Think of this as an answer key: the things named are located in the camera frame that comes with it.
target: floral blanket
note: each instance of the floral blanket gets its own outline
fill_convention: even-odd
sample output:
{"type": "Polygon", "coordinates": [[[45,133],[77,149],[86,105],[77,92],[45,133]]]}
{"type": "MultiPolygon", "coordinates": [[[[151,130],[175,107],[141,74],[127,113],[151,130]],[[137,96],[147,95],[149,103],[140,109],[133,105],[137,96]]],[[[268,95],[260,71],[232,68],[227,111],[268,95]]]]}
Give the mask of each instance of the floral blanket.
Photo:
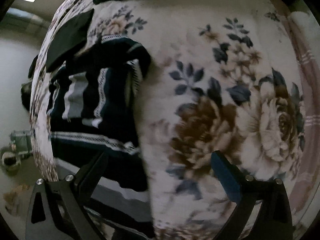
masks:
{"type": "MultiPolygon", "coordinates": [[[[100,35],[122,33],[153,59],[137,96],[135,122],[158,239],[212,239],[227,221],[235,205],[210,168],[214,150],[256,179],[281,178],[288,196],[304,180],[299,179],[307,158],[303,151],[315,142],[304,135],[299,67],[313,57],[310,50],[297,53],[301,46],[288,34],[287,17],[270,0],[124,0],[97,6],[92,0],[66,0],[53,18],[33,80],[33,147],[44,176],[57,179],[47,139],[45,110],[54,73],[45,73],[46,51],[59,26],[91,8],[95,13],[82,51],[100,35]]],[[[291,199],[304,197],[292,206],[293,214],[309,196],[306,189],[295,191],[291,199]]]]}

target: bed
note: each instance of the bed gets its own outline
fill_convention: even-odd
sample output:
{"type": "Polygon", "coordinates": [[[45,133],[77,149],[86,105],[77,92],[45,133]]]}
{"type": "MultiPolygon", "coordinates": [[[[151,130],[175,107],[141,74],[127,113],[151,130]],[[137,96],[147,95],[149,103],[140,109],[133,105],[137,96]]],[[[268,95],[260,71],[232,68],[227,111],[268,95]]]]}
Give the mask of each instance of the bed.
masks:
{"type": "MultiPolygon", "coordinates": [[[[123,34],[152,58],[134,106],[149,186],[138,198],[151,211],[136,219],[151,223],[157,239],[212,239],[235,207],[210,168],[211,152],[220,150],[256,179],[282,179],[297,225],[318,186],[320,72],[281,0],[66,0],[32,84],[32,145],[42,175],[55,181],[78,170],[53,157],[46,111],[54,72],[46,73],[45,61],[57,30],[92,8],[78,54],[99,35],[123,34]]],[[[99,208],[88,212],[100,228],[114,225],[99,208]]]]}

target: blue gripper pad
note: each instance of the blue gripper pad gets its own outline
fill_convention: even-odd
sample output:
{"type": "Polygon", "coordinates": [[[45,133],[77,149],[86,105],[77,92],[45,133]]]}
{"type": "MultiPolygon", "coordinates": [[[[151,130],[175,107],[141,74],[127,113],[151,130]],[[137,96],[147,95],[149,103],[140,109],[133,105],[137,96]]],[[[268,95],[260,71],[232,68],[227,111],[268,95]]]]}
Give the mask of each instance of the blue gripper pad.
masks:
{"type": "Polygon", "coordinates": [[[240,173],[239,169],[230,164],[226,157],[219,151],[212,153],[211,167],[227,193],[228,198],[238,204],[242,198],[240,183],[237,179],[240,173]]]}

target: metal bolt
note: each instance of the metal bolt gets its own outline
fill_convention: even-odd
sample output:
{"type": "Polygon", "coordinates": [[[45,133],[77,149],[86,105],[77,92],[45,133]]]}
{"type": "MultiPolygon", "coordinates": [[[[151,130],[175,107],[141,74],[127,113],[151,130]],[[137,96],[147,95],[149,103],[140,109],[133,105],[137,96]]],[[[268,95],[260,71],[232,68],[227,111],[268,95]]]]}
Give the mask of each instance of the metal bolt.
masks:
{"type": "Polygon", "coordinates": [[[44,179],[38,179],[36,183],[37,183],[38,185],[41,185],[43,182],[44,182],[44,179]]]}
{"type": "Polygon", "coordinates": [[[281,185],[283,182],[282,182],[282,180],[281,179],[276,179],[276,184],[279,184],[279,185],[281,185]]]}
{"type": "Polygon", "coordinates": [[[72,181],[73,178],[74,178],[73,175],[67,175],[65,179],[66,181],[72,181]]]}
{"type": "Polygon", "coordinates": [[[245,179],[246,179],[247,181],[253,181],[253,180],[254,180],[254,177],[252,177],[251,175],[246,175],[246,176],[245,176],[245,179]]]}

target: gray stripe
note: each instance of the gray stripe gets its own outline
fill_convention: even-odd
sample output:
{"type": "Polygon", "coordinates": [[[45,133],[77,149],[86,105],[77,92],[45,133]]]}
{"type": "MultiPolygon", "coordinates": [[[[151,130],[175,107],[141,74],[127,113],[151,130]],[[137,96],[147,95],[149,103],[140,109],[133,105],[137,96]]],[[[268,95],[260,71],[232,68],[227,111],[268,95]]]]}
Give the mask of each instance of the gray stripe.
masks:
{"type": "MultiPolygon", "coordinates": [[[[68,174],[74,175],[79,170],[79,168],[76,168],[70,163],[68,163],[69,165],[61,165],[62,162],[66,164],[66,162],[62,160],[56,159],[55,161],[59,179],[63,179],[68,174]]],[[[129,215],[137,222],[152,221],[149,202],[142,202],[137,199],[126,199],[121,192],[107,188],[106,185],[102,186],[100,185],[100,182],[95,188],[91,197],[106,206],[115,208],[129,215]]]]}
{"type": "Polygon", "coordinates": [[[63,119],[79,118],[83,110],[83,92],[88,86],[86,72],[69,76],[72,84],[64,96],[65,111],[62,114],[63,119]]]}

